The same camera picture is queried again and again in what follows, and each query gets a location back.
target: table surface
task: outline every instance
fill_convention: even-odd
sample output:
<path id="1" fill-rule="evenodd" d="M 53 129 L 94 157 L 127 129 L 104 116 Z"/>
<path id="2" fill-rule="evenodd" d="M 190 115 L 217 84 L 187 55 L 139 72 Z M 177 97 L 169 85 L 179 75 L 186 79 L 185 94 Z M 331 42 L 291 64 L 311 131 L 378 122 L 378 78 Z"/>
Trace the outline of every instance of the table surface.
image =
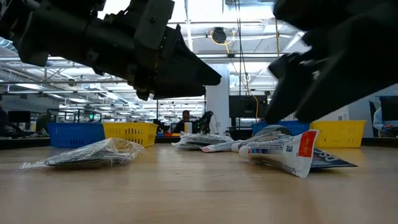
<path id="1" fill-rule="evenodd" d="M 233 152 L 148 148 L 127 166 L 19 170 L 49 147 L 0 151 L 0 223 L 395 224 L 398 149 L 328 150 L 358 168 L 299 179 Z"/>

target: plastic basket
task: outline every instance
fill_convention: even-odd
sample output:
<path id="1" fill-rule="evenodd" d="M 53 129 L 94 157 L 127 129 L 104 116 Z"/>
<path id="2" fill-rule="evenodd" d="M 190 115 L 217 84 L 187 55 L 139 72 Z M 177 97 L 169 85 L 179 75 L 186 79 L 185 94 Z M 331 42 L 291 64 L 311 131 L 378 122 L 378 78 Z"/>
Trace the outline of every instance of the plastic basket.
<path id="1" fill-rule="evenodd" d="M 120 138 L 148 147 L 155 144 L 157 125 L 151 123 L 103 123 L 105 138 Z"/>
<path id="2" fill-rule="evenodd" d="M 317 121 L 311 124 L 311 129 L 320 131 L 317 147 L 359 147 L 365 124 L 366 121 Z"/>
<path id="3" fill-rule="evenodd" d="M 299 123 L 298 121 L 279 121 L 277 124 L 285 126 L 294 136 L 302 134 L 310 129 L 309 124 Z M 265 122 L 260 122 L 252 125 L 251 127 L 253 129 L 253 134 L 257 134 L 266 126 L 268 126 L 268 124 Z"/>
<path id="4" fill-rule="evenodd" d="M 52 147 L 78 148 L 105 139 L 102 124 L 49 123 Z"/>

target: yellow crate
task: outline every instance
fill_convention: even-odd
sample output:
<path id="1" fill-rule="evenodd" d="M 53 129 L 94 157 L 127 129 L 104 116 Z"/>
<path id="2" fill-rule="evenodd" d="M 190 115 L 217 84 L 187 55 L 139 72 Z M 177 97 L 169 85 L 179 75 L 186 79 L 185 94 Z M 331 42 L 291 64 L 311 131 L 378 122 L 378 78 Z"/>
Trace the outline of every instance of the yellow crate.
<path id="1" fill-rule="evenodd" d="M 119 138 L 148 147 L 155 144 L 157 125 L 151 123 L 103 123 L 105 138 Z"/>
<path id="2" fill-rule="evenodd" d="M 366 121 L 317 121 L 310 129 L 319 130 L 315 145 L 319 148 L 361 146 Z"/>

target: red label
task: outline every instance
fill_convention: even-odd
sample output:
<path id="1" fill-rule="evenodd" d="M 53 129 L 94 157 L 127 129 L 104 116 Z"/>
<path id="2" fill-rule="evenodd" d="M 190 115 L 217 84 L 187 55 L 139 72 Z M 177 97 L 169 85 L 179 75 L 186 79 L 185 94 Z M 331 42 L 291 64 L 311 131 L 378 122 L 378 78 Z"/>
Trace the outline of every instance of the red label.
<path id="1" fill-rule="evenodd" d="M 313 145 L 316 136 L 316 131 L 306 131 L 302 134 L 300 147 L 298 149 L 298 156 L 312 157 Z"/>

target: blue crate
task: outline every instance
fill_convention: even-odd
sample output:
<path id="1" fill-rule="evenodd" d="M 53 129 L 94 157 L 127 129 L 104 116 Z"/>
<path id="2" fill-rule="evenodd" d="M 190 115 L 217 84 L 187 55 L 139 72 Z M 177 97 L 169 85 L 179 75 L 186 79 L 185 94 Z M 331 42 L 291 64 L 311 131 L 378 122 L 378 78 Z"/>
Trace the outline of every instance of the blue crate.
<path id="1" fill-rule="evenodd" d="M 49 123 L 52 147 L 78 148 L 105 139 L 102 124 L 93 123 Z"/>
<path id="2" fill-rule="evenodd" d="M 298 121 L 279 121 L 277 124 L 285 126 L 294 136 L 302 134 L 310 129 L 310 124 L 299 123 Z M 253 134 L 257 134 L 266 126 L 268 126 L 268 124 L 265 122 L 253 124 L 251 126 Z"/>

